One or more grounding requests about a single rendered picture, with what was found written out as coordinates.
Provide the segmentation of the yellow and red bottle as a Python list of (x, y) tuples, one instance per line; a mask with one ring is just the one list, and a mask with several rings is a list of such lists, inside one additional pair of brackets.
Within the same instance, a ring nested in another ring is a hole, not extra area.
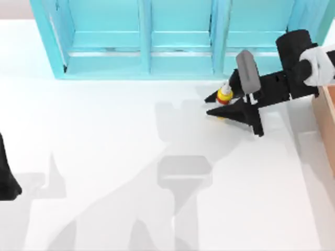
[(229, 81), (226, 80), (223, 82), (223, 85), (216, 92), (216, 103), (218, 108), (229, 105), (233, 98), (233, 91), (229, 84)]

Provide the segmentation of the light blue rack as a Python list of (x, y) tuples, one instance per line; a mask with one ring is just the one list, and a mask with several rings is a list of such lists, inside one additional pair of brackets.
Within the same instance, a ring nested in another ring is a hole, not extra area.
[(29, 0), (57, 79), (221, 79), (250, 50), (281, 69), (275, 41), (323, 43), (335, 0)]

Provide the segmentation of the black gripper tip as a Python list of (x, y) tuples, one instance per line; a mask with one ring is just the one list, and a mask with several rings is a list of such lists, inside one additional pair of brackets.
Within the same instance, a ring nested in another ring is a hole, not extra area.
[(0, 201), (13, 201), (23, 190), (8, 164), (3, 136), (0, 133)]

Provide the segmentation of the shallow salmon-coloured box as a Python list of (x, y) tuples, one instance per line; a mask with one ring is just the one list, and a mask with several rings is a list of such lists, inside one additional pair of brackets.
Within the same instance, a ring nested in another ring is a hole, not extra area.
[(319, 96), (312, 99), (312, 108), (335, 178), (335, 85), (320, 87)]

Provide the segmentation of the pale grey rounded box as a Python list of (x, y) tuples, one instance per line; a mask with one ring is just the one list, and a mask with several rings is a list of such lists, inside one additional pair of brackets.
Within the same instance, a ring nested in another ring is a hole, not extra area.
[(241, 87), (245, 94), (251, 94), (261, 89), (261, 82), (253, 54), (242, 50), (236, 57)]

